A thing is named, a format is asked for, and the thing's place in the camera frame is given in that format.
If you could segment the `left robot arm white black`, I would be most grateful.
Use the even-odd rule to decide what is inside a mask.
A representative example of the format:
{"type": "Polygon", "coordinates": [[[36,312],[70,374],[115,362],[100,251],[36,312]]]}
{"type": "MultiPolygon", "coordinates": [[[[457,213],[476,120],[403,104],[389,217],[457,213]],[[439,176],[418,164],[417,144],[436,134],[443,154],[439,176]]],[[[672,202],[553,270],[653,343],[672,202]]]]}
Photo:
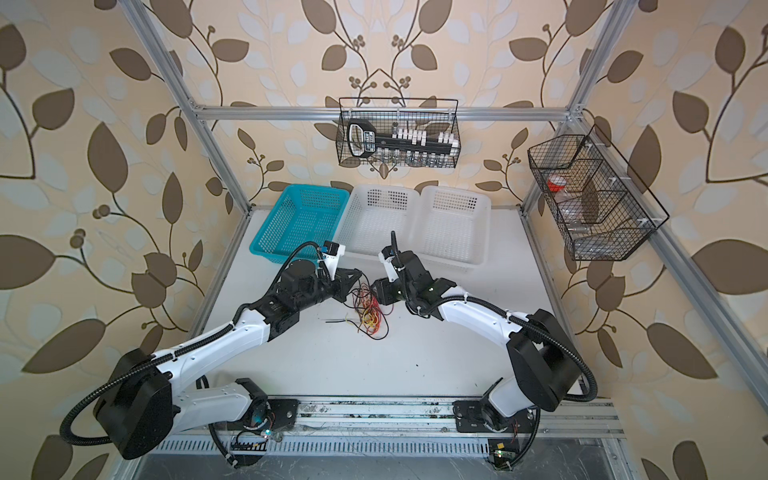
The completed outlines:
{"type": "Polygon", "coordinates": [[[127,459],[141,457],[169,435],[251,415],[265,393],[239,378],[223,387],[195,388],[210,371],[262,346],[294,326],[302,311],[326,300],[347,300],[363,277],[341,268],[340,245],[308,242],[316,258],[290,255],[265,294],[240,305],[233,319],[177,346],[123,355],[109,381],[80,400],[64,417],[61,439],[72,446],[114,445],[127,459]]]}

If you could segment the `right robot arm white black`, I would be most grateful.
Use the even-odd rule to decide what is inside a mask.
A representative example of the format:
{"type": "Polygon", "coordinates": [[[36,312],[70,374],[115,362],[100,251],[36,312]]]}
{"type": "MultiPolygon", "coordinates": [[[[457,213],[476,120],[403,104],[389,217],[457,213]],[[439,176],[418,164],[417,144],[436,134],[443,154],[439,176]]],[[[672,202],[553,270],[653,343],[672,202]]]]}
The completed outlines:
{"type": "Polygon", "coordinates": [[[550,312],[513,312],[433,277],[417,254],[399,249],[394,231],[379,260],[386,271],[372,286],[379,303],[402,302],[414,316],[460,325],[506,350],[511,376],[497,380],[479,401],[478,416],[486,429],[503,432],[523,411],[538,418],[564,400],[597,398],[594,373],[550,312]]]}

